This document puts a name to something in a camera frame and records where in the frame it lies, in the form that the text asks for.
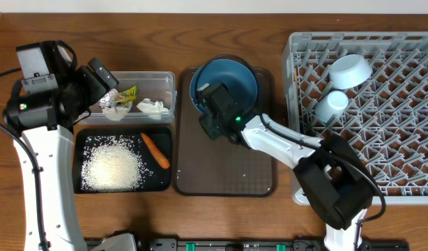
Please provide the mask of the snack wrapper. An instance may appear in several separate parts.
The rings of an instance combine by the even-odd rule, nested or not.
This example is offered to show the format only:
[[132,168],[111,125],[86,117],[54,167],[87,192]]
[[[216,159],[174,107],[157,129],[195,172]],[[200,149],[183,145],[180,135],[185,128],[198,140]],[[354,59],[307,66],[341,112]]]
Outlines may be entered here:
[[99,100],[99,106],[106,113],[128,113],[136,98],[136,86],[122,92],[112,89]]

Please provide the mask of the dark blue plate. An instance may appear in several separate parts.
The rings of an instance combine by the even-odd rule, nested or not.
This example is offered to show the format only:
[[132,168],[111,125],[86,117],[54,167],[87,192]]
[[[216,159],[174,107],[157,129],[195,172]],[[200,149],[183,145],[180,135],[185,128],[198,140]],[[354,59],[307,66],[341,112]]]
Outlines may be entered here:
[[199,78],[197,88],[204,84],[223,83],[229,90],[234,100],[248,110],[257,99],[257,83],[252,72],[243,64],[231,59],[216,59],[208,64],[203,72],[199,68],[190,82],[190,97],[193,105],[201,112],[204,108],[201,103],[196,104],[194,98],[194,86],[196,78]]

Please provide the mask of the white tissue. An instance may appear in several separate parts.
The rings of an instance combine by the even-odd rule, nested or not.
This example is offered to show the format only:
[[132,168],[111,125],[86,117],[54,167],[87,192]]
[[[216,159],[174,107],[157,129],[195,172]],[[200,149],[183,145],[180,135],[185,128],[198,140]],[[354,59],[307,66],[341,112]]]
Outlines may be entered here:
[[153,102],[149,98],[145,98],[139,102],[137,108],[154,120],[160,120],[162,116],[169,113],[169,109],[164,106],[163,102]]

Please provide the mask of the orange carrot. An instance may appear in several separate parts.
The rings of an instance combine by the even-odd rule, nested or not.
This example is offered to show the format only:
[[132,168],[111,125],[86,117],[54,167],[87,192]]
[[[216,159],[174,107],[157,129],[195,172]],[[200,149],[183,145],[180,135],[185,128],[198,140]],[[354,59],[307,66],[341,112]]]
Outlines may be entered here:
[[154,141],[145,133],[141,133],[142,139],[147,146],[151,155],[154,157],[158,165],[163,169],[169,169],[171,167],[170,161],[164,155],[164,153],[157,147]]

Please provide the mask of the pile of white rice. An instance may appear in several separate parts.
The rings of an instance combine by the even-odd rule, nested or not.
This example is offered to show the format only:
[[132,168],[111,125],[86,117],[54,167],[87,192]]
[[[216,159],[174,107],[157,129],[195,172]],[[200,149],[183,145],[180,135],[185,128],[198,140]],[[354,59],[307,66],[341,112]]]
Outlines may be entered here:
[[143,188],[154,171],[140,153],[135,135],[88,136],[82,161],[81,189],[88,192],[127,192]]

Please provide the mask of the light blue cup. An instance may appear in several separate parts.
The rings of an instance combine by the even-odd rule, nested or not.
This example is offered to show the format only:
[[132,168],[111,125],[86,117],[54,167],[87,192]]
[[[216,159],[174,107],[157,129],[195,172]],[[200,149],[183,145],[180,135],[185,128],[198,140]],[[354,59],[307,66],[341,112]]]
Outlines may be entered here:
[[333,116],[341,116],[349,104],[347,95],[342,91],[331,91],[315,108],[318,120],[327,123]]

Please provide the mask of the light blue bowl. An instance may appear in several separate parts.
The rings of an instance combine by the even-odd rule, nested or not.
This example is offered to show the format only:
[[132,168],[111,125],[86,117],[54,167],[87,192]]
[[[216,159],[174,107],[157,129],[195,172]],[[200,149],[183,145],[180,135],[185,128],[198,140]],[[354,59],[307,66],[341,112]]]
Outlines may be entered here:
[[351,89],[369,79],[372,68],[363,56],[350,54],[336,60],[329,75],[334,89]]

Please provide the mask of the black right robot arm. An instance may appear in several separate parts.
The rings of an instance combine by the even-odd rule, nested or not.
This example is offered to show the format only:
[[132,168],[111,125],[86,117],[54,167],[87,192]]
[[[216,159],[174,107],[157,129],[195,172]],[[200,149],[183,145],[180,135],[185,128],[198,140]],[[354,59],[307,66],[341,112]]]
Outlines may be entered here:
[[199,117],[211,138],[225,136],[291,167],[314,212],[326,224],[327,250],[358,250],[362,224],[379,189],[345,139],[309,137],[252,110],[205,108]]

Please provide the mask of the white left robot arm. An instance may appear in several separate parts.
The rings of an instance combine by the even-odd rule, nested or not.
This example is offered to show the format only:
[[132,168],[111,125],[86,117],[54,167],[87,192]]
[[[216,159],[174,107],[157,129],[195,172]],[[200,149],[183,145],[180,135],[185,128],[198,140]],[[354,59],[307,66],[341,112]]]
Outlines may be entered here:
[[22,60],[4,111],[22,170],[25,250],[87,250],[72,184],[73,126],[118,80],[93,58],[73,68],[63,59]]

